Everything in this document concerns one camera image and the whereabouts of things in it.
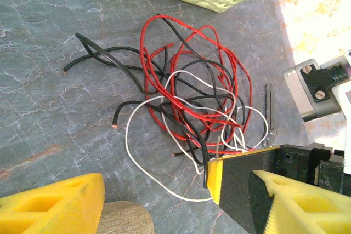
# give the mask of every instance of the gray metal part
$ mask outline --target gray metal part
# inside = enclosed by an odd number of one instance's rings
[[[333,93],[330,93],[330,99],[319,102],[319,103],[315,103],[311,93],[308,90],[308,87],[300,73],[300,70],[307,65],[314,65],[316,69],[320,69],[319,65],[317,64],[317,62],[314,59],[309,59],[307,61],[304,61],[303,63],[300,63],[298,65],[296,65],[293,68],[290,68],[288,70],[286,70],[283,75],[284,78],[287,79],[287,77],[291,77],[292,74],[296,74],[299,80],[299,83],[295,83],[294,85],[288,85],[290,92],[294,98],[294,101],[297,105],[301,105],[301,95],[299,94],[301,91],[297,90],[298,89],[298,85],[302,86],[303,90],[305,91],[305,94],[308,98],[308,101],[304,101],[304,107],[299,107],[299,112],[302,116],[302,119],[305,122],[311,121],[313,119],[316,118],[320,118],[323,116],[327,116],[327,115],[332,115],[334,113],[338,113],[340,112],[341,108],[337,102],[337,100],[335,99]]]
[[[268,123],[268,134],[264,139],[263,146],[271,147],[274,144],[276,128],[274,124],[274,93],[273,93],[273,85],[268,83],[265,85],[266,89],[266,97],[265,97],[265,118]]]

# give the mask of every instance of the yellow foam piece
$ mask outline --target yellow foam piece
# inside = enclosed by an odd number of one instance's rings
[[[274,196],[265,234],[349,234],[351,197],[265,171],[254,171]]]
[[[104,201],[99,173],[3,197],[0,234],[94,234]]]
[[[208,163],[207,187],[211,197],[217,205],[220,201],[220,190],[222,189],[223,160],[212,160]]]

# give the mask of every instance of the metal tool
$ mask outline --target metal tool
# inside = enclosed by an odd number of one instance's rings
[[[273,86],[271,83],[268,83],[265,85],[265,118],[268,123],[268,135],[267,137],[263,140],[262,145],[264,147],[272,147],[274,140],[275,140],[275,135],[276,135],[276,129],[274,127],[274,116],[273,116],[273,109],[274,109],[274,95],[273,95]]]

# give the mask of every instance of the wire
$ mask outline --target wire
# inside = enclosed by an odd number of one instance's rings
[[[136,111],[141,108],[144,104],[147,104],[151,101],[154,101],[154,100],[157,100],[157,99],[161,99],[163,98],[164,96],[157,96],[157,97],[154,97],[154,98],[151,98],[149,100],[146,100],[144,102],[142,102],[141,104],[139,104],[135,109],[134,111],[132,112],[131,116],[129,117],[128,119],[128,122],[127,122],[127,126],[126,126],[126,139],[125,139],[125,146],[126,146],[126,150],[127,150],[127,153],[130,157],[130,159],[132,160],[132,162],[142,171],[144,172],[145,175],[147,175],[149,178],[151,178],[154,182],[158,183],[162,188],[164,188],[168,193],[172,194],[173,196],[175,197],[178,197],[182,200],[185,200],[185,201],[191,201],[191,202],[204,202],[204,201],[210,201],[212,200],[212,197],[210,198],[204,198],[204,199],[192,199],[192,198],[186,198],[186,197],[183,197],[183,196],[180,196],[176,193],[174,193],[172,190],[170,190],[169,188],[167,188],[164,184],[162,184],[160,181],[158,181],[156,178],[154,178],[149,172],[147,172],[134,158],[133,156],[131,155],[131,152],[129,151],[129,146],[128,146],[128,130],[129,130],[129,125],[131,123],[131,120],[134,116],[134,114],[136,113]]]
[[[164,45],[163,47],[157,49],[154,52],[150,52],[147,47],[144,45],[145,43],[145,34],[147,28],[150,24],[157,20],[162,19],[174,32],[174,34],[181,41],[181,45],[178,51],[168,58],[168,48],[172,47],[174,43],[170,43]],[[173,24],[178,24],[186,29],[190,30],[191,33],[185,38],[183,37],[176,27]],[[211,30],[214,34],[214,38],[209,38],[206,34],[204,34],[203,30],[208,29]],[[214,60],[209,60],[203,56],[201,56],[194,48],[191,47],[189,42],[195,37],[199,36],[203,40],[207,41],[210,44],[215,45],[218,50],[219,62]],[[120,115],[121,109],[126,105],[138,104],[137,108],[131,114],[126,129],[126,150],[132,161],[148,176],[150,176],[153,180],[155,180],[159,185],[165,188],[168,192],[174,194],[179,197],[179,195],[170,191],[164,185],[162,185],[159,181],[153,178],[145,169],[140,167],[137,162],[130,155],[127,136],[128,136],[128,128],[131,122],[131,119],[137,109],[142,106],[146,106],[155,120],[155,122],[164,130],[166,130],[171,138],[174,140],[175,144],[181,150],[181,153],[174,153],[173,156],[185,155],[189,158],[196,172],[200,175],[203,174],[203,186],[207,187],[208,180],[208,161],[213,157],[219,158],[221,155],[234,155],[237,153],[242,153],[246,151],[253,151],[267,136],[268,129],[265,133],[265,136],[262,138],[261,142],[254,147],[249,147],[245,144],[244,133],[248,127],[252,110],[257,111],[252,108],[252,83],[248,72],[245,70],[243,64],[240,60],[235,56],[235,54],[227,47],[221,45],[218,34],[216,30],[210,25],[204,25],[200,28],[194,28],[186,23],[175,19],[168,15],[157,14],[156,16],[151,17],[143,26],[140,34],[140,46],[139,50],[126,47],[126,46],[117,46],[111,47],[107,49],[103,49],[98,46],[96,43],[88,39],[87,37],[76,33],[76,37],[83,44],[84,48],[87,50],[88,54],[82,56],[71,63],[67,64],[63,73],[66,73],[71,67],[84,61],[89,58],[94,58],[99,62],[108,65],[120,68],[131,80],[135,83],[138,90],[145,95],[145,101],[133,100],[126,101],[118,105],[113,120],[112,126],[117,128],[117,121]],[[110,52],[117,50],[129,50],[134,53],[139,54],[141,67],[126,65],[117,60],[114,56],[110,54]],[[155,62],[154,58],[158,56],[162,51],[165,53],[165,61],[163,66],[161,67],[158,63]],[[180,70],[177,70],[178,61],[181,56],[184,55],[194,55],[196,60],[187,63]],[[223,55],[227,56],[229,66],[225,66]],[[208,84],[201,78],[198,78],[196,75],[190,73],[185,70],[191,65],[201,63],[205,66],[212,84]],[[244,104],[244,101],[239,97],[239,86],[237,84],[237,73],[238,70],[243,71],[248,80],[249,87],[249,100],[248,106]],[[144,84],[136,78],[132,71],[143,71],[144,73]],[[217,77],[220,84],[216,83],[215,79],[215,71],[218,71]],[[184,79],[180,78],[180,74],[184,73],[187,75],[193,76],[197,81],[202,84],[210,87],[213,92],[207,93],[203,90],[199,89],[197,86],[193,85],[192,82],[187,82]],[[178,95],[178,84],[179,82],[184,83],[189,88],[199,93],[200,96],[193,96],[190,98],[181,98]],[[150,95],[159,94],[159,96],[155,98],[150,98]],[[159,105],[151,104],[150,102],[160,99],[161,102]],[[198,100],[205,100],[204,104],[198,102]],[[214,99],[217,103],[216,108],[213,109],[210,107],[206,107],[206,102],[210,99]],[[242,111],[242,119],[240,120],[240,124],[236,121],[239,110]],[[201,129],[198,128],[198,125],[194,123],[193,119],[200,121]],[[169,122],[174,124],[175,130],[170,130],[168,124]],[[211,133],[218,132],[220,134],[219,140],[210,141],[209,139]],[[184,140],[189,149],[184,149],[180,145],[179,140]],[[209,199],[187,199],[182,198],[188,201],[200,200],[205,201]]]

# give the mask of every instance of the floral tablecloth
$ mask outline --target floral tablecloth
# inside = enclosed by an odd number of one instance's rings
[[[351,49],[351,0],[275,0],[287,53],[295,64],[315,59],[319,65]],[[342,113],[306,123],[311,142],[343,149]]]

